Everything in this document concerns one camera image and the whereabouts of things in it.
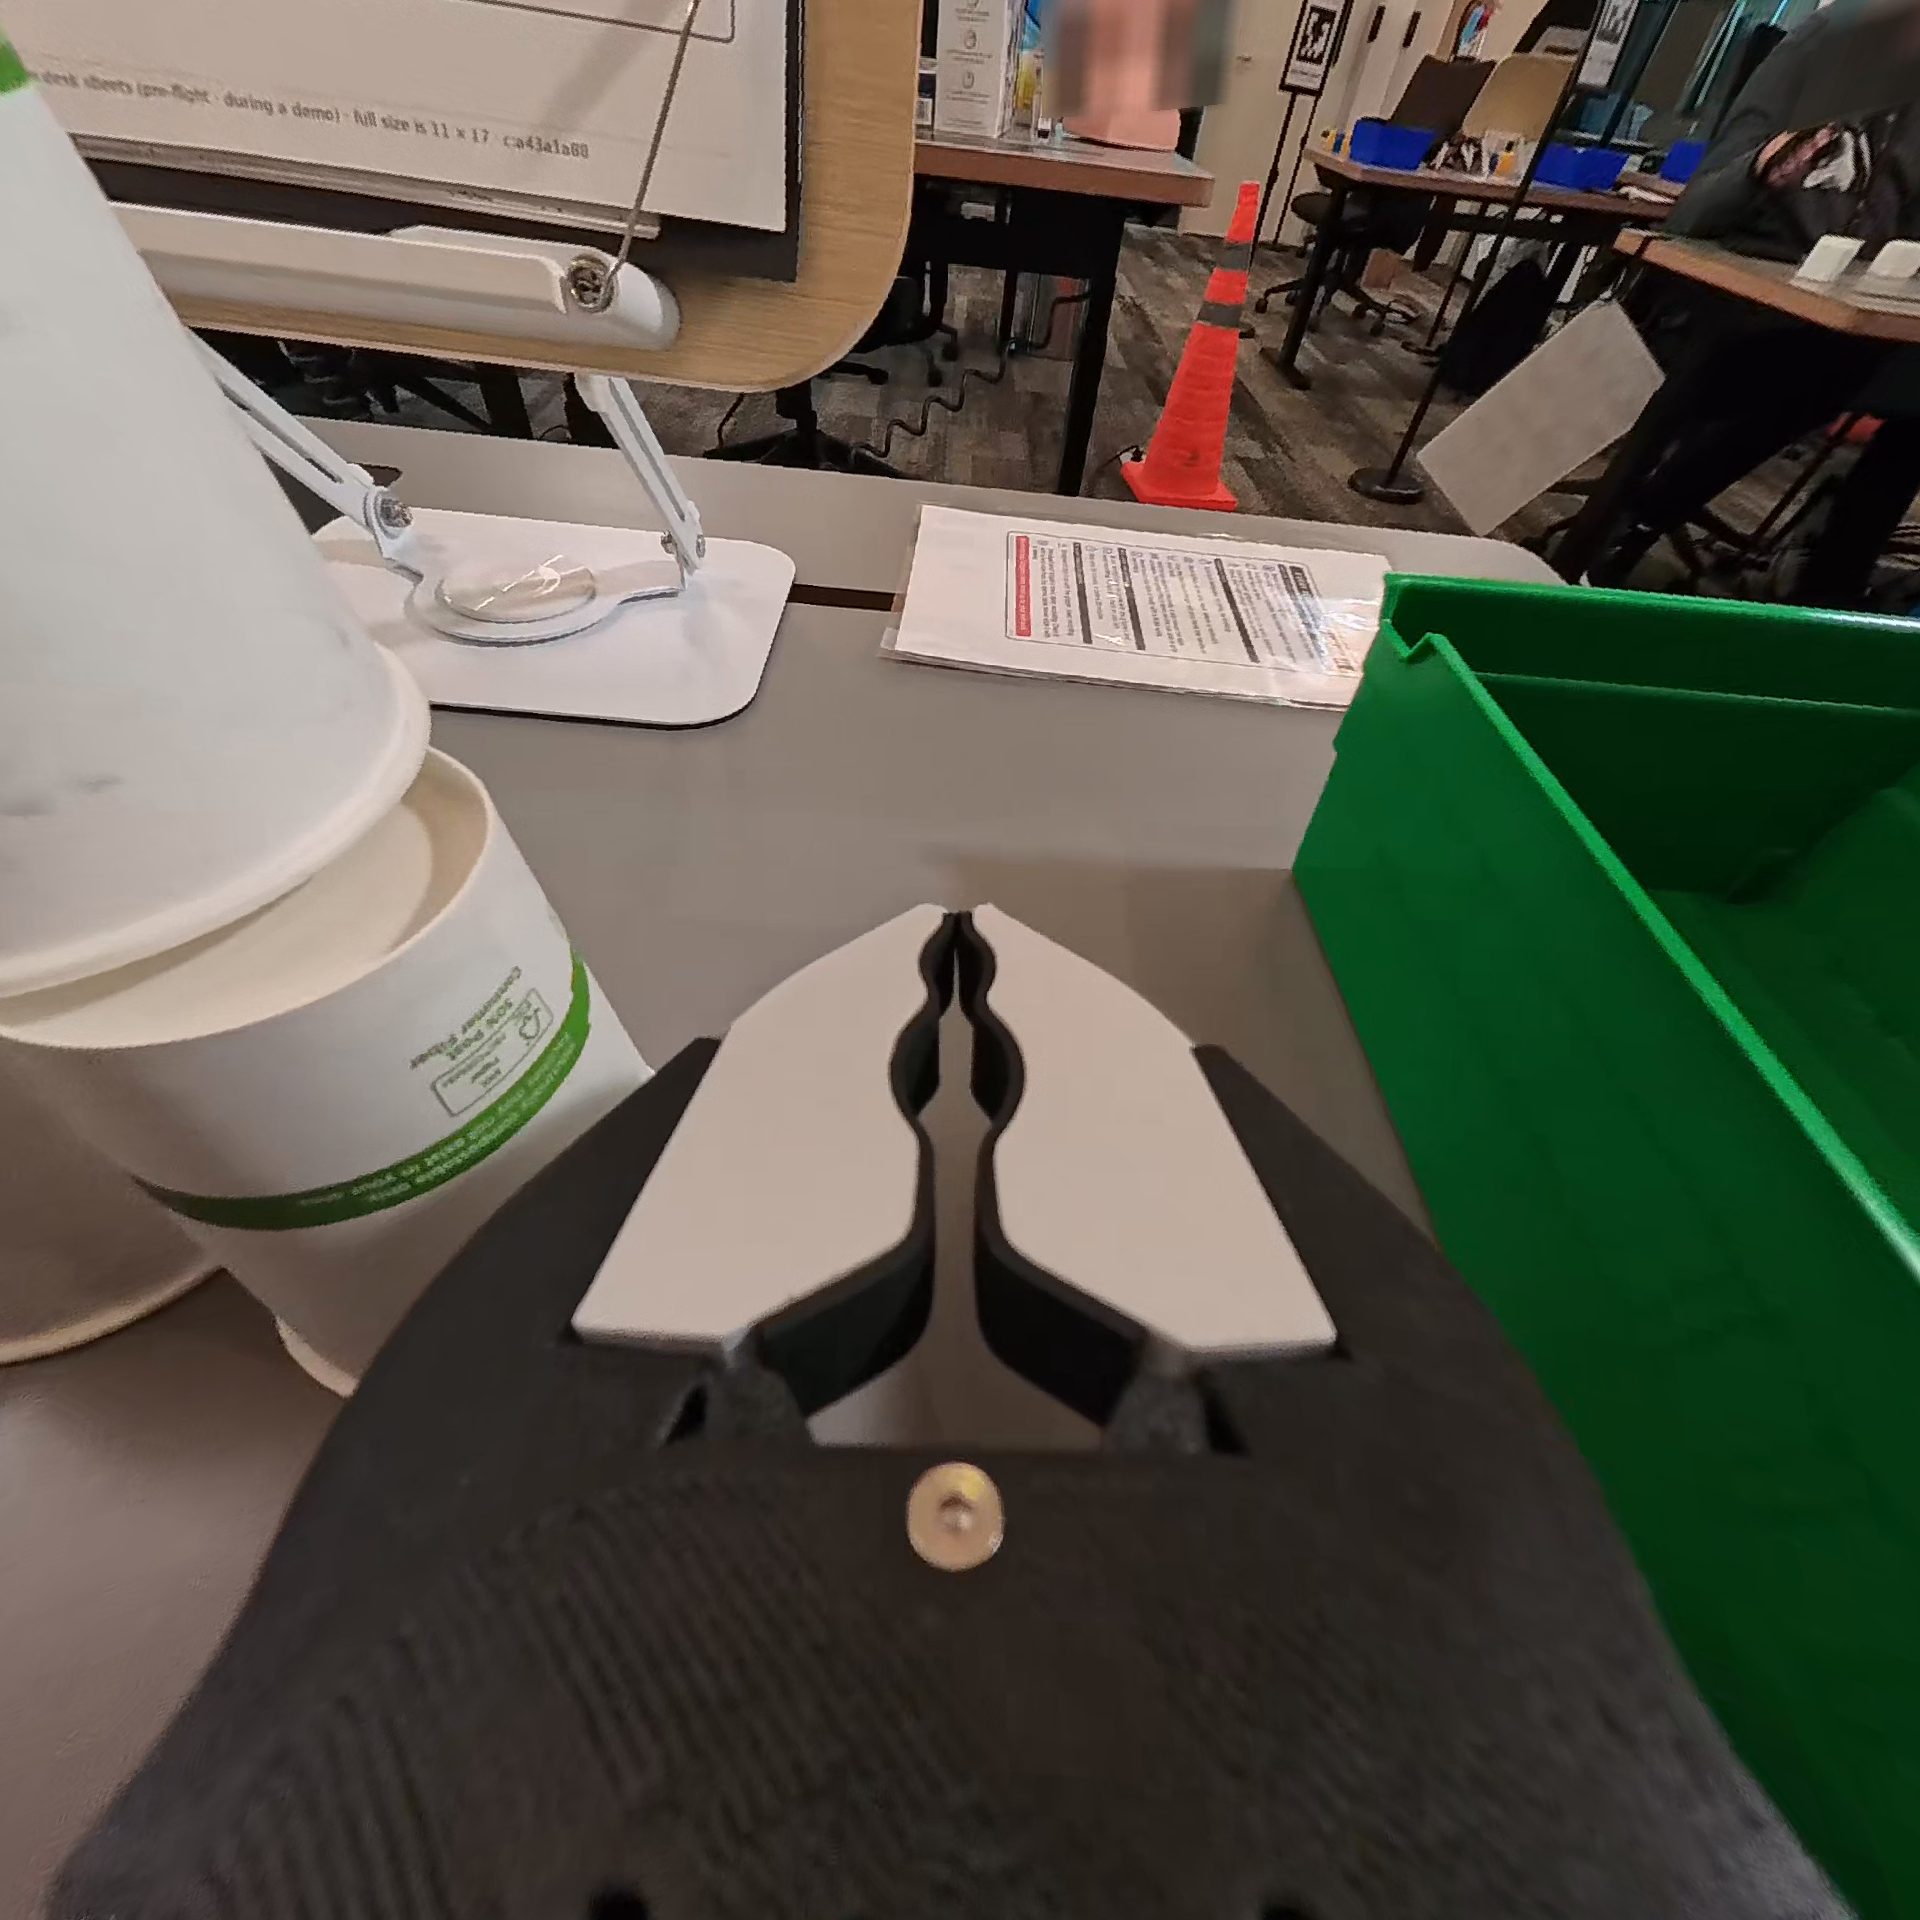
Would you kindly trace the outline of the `laminated instruction sheet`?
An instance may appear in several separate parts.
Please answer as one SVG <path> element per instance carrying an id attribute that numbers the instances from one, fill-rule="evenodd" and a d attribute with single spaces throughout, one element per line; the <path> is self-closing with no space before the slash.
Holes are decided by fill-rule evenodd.
<path id="1" fill-rule="evenodd" d="M 1376 551 L 927 507 L 900 660 L 1339 711 L 1386 600 Z"/>

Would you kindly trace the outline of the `orange traffic cone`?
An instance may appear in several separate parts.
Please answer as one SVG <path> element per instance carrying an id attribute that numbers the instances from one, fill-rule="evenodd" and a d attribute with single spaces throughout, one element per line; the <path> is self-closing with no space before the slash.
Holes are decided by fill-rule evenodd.
<path id="1" fill-rule="evenodd" d="M 1221 467 L 1260 207 L 1260 181 L 1244 181 L 1155 435 L 1139 458 L 1120 465 L 1123 483 L 1143 506 L 1184 512 L 1239 507 Z"/>

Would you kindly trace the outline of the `white printed paper sheet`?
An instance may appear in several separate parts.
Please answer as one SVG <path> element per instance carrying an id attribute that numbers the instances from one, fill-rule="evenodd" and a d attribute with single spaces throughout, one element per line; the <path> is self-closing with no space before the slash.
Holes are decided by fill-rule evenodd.
<path id="1" fill-rule="evenodd" d="M 4 2 L 108 195 L 389 228 L 789 234 L 800 5 Z"/>

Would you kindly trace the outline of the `black white sign stand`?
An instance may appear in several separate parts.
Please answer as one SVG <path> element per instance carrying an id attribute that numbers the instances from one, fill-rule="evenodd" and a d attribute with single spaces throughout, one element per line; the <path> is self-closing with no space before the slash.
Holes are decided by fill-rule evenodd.
<path id="1" fill-rule="evenodd" d="M 1290 200 L 1300 177 L 1315 116 L 1328 95 L 1346 39 L 1352 2 L 1300 2 L 1280 72 L 1282 122 L 1267 183 L 1267 240 L 1277 247 L 1290 223 Z"/>

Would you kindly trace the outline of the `brown top table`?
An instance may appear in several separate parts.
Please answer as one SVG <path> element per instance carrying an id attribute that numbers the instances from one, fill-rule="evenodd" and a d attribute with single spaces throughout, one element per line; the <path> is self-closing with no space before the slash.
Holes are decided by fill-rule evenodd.
<path id="1" fill-rule="evenodd" d="M 919 135 L 905 266 L 1076 281 L 1087 315 L 1072 359 L 1056 491 L 1089 471 L 1124 228 L 1141 211 L 1208 209 L 1213 179 L 1176 151 Z"/>
<path id="2" fill-rule="evenodd" d="M 1588 280 L 1579 261 L 1612 247 L 1620 234 L 1663 228 L 1683 193 L 1679 183 L 1642 173 L 1626 173 L 1610 189 L 1588 189 L 1434 167 L 1386 170 L 1330 151 L 1313 151 L 1309 161 L 1316 185 L 1303 195 L 1308 211 L 1300 223 L 1313 228 L 1313 242 L 1303 275 L 1284 287 L 1293 300 L 1284 338 L 1267 351 L 1277 372 L 1300 393 L 1313 389 L 1309 372 L 1300 369 L 1300 351 L 1321 303 L 1339 287 L 1337 266 L 1386 250 L 1386 240 L 1375 239 L 1380 224 L 1418 223 L 1418 250 L 1449 234 L 1485 242 L 1485 256 L 1456 312 L 1463 325 L 1491 291 L 1501 250 L 1543 250 L 1546 281 L 1560 305 L 1571 305 Z"/>

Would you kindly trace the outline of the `white monitor stand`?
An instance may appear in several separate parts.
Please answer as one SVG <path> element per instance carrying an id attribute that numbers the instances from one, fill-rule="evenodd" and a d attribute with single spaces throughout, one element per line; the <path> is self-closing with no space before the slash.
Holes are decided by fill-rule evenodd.
<path id="1" fill-rule="evenodd" d="M 176 305 L 272 303 L 404 327 L 465 323 L 537 346 L 666 347 L 682 308 L 649 273 L 589 247 L 482 231 L 392 234 L 124 203 L 120 220 Z M 642 730 L 705 730 L 747 711 L 776 649 L 794 560 L 708 540 L 634 387 L 578 389 L 611 432 L 657 530 L 412 509 L 204 347 L 257 450 L 325 506 L 327 577 L 417 677 L 427 701 Z"/>

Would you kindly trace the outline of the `wood edged table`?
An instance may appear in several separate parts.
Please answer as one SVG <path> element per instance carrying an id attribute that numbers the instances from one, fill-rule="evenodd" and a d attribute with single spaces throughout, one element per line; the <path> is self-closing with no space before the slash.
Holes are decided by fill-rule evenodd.
<path id="1" fill-rule="evenodd" d="M 1623 228 L 1613 240 L 1613 252 L 1632 263 L 1840 337 L 1917 346 L 1917 300 L 1893 295 L 1889 283 L 1865 273 L 1805 280 L 1786 261 L 1743 256 L 1714 242 L 1667 239 L 1642 228 Z"/>

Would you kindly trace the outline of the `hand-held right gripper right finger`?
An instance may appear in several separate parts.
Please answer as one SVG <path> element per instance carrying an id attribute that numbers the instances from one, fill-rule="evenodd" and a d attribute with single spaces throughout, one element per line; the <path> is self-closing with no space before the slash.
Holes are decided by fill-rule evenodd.
<path id="1" fill-rule="evenodd" d="M 1108 1427 L 1139 1380 L 1333 1353 L 1203 1051 L 1149 999 L 995 905 L 960 919 L 976 1322 L 993 1356 Z"/>

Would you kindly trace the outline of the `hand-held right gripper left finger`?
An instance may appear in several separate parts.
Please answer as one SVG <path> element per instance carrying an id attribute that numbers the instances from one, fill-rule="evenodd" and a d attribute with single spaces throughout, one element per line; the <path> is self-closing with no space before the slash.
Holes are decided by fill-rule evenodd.
<path id="1" fill-rule="evenodd" d="M 908 908 L 732 1021 L 581 1304 L 593 1346 L 751 1362 L 803 1416 L 919 1343 L 956 917 Z"/>

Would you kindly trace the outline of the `white carton box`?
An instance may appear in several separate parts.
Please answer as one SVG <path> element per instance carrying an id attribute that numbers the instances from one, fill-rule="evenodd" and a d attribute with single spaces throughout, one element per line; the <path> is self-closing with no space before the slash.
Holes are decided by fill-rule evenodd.
<path id="1" fill-rule="evenodd" d="M 930 32 L 932 135 L 1009 137 L 1041 45 L 1041 2 L 935 2 Z"/>

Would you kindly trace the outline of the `green plastic bin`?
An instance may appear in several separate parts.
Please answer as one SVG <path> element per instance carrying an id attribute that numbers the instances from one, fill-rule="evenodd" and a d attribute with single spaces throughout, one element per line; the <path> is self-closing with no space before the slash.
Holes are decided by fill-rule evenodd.
<path id="1" fill-rule="evenodd" d="M 1699 1691 L 1917 1909 L 1916 619 L 1393 577 L 1293 879 Z"/>

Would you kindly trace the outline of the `wooden board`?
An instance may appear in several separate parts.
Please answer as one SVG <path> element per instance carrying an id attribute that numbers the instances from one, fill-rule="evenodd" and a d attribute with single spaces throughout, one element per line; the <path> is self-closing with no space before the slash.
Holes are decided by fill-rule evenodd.
<path id="1" fill-rule="evenodd" d="M 908 101 L 917 61 L 911 5 L 800 8 L 800 189 L 787 234 L 751 236 L 699 224 L 642 234 L 641 209 L 613 234 L 555 224 L 481 224 L 474 216 L 412 217 L 376 231 L 211 211 L 353 234 L 434 226 L 596 250 L 620 266 L 649 273 L 672 293 L 682 314 L 672 346 L 561 347 L 539 346 L 519 332 L 493 337 L 465 323 L 404 327 L 397 344 L 378 346 L 367 323 L 323 321 L 313 312 L 295 312 L 279 303 L 259 308 L 173 300 L 176 312 L 202 329 L 409 353 L 475 365 L 601 372 L 736 393 L 771 393 L 800 385 L 848 353 L 879 315 L 905 244 L 917 145 L 914 111 Z M 89 161 L 83 161 L 108 195 Z M 113 195 L 108 200 L 117 207 L 131 203 Z"/>

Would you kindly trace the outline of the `grey flat panel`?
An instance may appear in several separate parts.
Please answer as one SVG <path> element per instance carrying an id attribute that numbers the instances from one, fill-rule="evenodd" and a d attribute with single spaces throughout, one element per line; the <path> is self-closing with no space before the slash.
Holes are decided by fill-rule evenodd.
<path id="1" fill-rule="evenodd" d="M 1664 370 L 1620 303 L 1584 307 L 1419 452 L 1431 489 L 1489 538 L 1637 424 Z"/>

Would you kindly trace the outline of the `white paper cup green band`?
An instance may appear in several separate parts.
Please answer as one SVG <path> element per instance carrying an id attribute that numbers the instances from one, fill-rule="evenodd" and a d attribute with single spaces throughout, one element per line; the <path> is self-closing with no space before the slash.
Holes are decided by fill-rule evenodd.
<path id="1" fill-rule="evenodd" d="M 72 1353 L 181 1301 L 213 1263 L 3 1071 L 3 1362 Z"/>
<path id="2" fill-rule="evenodd" d="M 269 905 L 417 780 L 424 693 L 330 580 L 3 49 L 3 981 Z"/>
<path id="3" fill-rule="evenodd" d="M 4 1064 L 341 1387 L 652 1077 L 490 792 L 434 749 L 292 893 L 7 996 Z"/>

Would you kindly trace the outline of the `grey desk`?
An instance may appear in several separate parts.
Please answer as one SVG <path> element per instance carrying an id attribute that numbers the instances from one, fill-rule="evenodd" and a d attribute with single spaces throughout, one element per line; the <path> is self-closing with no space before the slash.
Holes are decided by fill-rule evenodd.
<path id="1" fill-rule="evenodd" d="M 1226 1047 L 1429 1217 L 1290 868 L 1337 719 L 882 651 L 921 506 L 1116 501 L 680 463 L 799 567 L 756 701 L 708 730 L 436 711 L 652 1065 L 911 905 L 1000 905 Z M 339 1402 L 227 1276 L 4 1370 L 4 1916 L 35 1916 L 192 1690 Z"/>

